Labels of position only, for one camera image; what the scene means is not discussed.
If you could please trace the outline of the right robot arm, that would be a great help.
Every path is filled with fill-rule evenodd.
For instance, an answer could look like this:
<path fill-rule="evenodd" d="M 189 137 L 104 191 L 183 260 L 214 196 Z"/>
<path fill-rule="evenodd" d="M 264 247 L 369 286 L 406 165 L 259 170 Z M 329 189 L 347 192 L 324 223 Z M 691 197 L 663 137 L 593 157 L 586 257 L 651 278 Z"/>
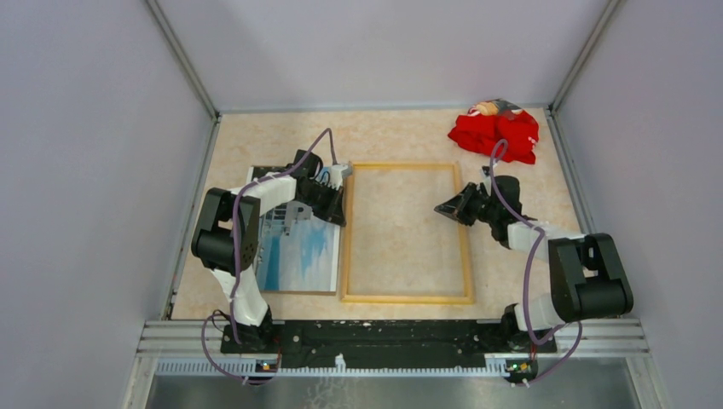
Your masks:
<path fill-rule="evenodd" d="M 607 233 L 571 232 L 524 215 L 517 178 L 470 182 L 434 210 L 463 226 L 485 223 L 500 245 L 527 254 L 523 298 L 506 307 L 500 322 L 507 349 L 522 351 L 534 339 L 541 344 L 570 323 L 632 311 L 633 292 L 615 240 Z"/>

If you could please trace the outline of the yellow wooden picture frame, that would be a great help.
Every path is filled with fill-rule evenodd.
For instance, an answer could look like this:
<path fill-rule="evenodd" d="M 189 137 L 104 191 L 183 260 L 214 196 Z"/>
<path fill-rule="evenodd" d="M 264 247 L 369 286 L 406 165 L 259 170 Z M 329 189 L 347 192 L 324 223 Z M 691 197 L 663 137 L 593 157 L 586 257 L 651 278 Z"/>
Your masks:
<path fill-rule="evenodd" d="M 474 303 L 467 229 L 435 211 L 462 189 L 455 162 L 357 162 L 345 188 L 342 302 Z"/>

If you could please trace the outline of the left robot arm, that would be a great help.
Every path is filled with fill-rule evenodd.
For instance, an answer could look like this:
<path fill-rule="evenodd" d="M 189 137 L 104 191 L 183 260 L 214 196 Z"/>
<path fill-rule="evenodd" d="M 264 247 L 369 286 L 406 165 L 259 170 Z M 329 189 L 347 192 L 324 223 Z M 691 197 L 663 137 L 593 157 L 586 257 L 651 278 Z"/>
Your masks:
<path fill-rule="evenodd" d="M 352 164 L 324 165 L 299 150 L 292 163 L 260 166 L 232 190 L 213 187 L 204 197 L 191 252 L 211 271 L 229 302 L 231 343 L 263 352 L 273 342 L 270 306 L 256 266 L 281 259 L 281 239 L 313 225 L 336 233 L 346 224 L 344 180 Z"/>

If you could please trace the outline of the building photo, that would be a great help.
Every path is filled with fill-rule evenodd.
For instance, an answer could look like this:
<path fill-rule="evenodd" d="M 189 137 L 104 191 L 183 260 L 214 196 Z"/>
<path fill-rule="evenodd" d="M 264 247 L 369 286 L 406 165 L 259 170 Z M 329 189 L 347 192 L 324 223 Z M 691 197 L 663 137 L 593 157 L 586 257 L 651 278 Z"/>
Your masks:
<path fill-rule="evenodd" d="M 257 286 L 262 292 L 331 296 L 337 292 L 341 227 L 290 201 L 260 217 Z"/>

